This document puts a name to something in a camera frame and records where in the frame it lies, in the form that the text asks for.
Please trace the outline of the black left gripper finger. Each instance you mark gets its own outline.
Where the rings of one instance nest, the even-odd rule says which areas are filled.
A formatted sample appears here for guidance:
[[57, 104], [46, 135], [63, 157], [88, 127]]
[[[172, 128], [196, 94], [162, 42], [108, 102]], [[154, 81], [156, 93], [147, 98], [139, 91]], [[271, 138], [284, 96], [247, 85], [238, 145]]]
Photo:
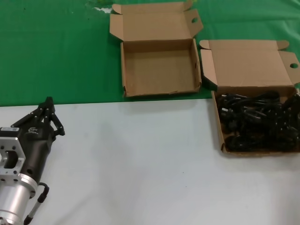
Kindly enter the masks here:
[[46, 123], [50, 123], [51, 114], [51, 97], [47, 97], [46, 100], [40, 103], [34, 111], [30, 112], [20, 120], [14, 123], [15, 128], [21, 128], [26, 124], [38, 124], [45, 119]]
[[54, 135], [55, 136], [64, 136], [65, 135], [65, 129], [55, 114], [55, 106], [53, 102], [52, 97], [47, 97], [45, 102], [44, 102], [44, 107], [43, 107], [43, 117], [44, 117], [44, 123], [47, 125], [51, 125], [51, 122], [54, 124], [56, 127], [56, 130], [54, 130]]

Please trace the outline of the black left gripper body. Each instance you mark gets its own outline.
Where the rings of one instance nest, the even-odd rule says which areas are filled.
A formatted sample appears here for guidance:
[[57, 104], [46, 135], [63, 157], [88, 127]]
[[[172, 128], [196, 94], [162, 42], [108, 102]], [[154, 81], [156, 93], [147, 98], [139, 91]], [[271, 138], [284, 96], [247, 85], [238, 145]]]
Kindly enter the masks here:
[[25, 154], [21, 173], [39, 183], [52, 143], [56, 140], [54, 129], [49, 122], [28, 122], [17, 127], [21, 129], [19, 140]]

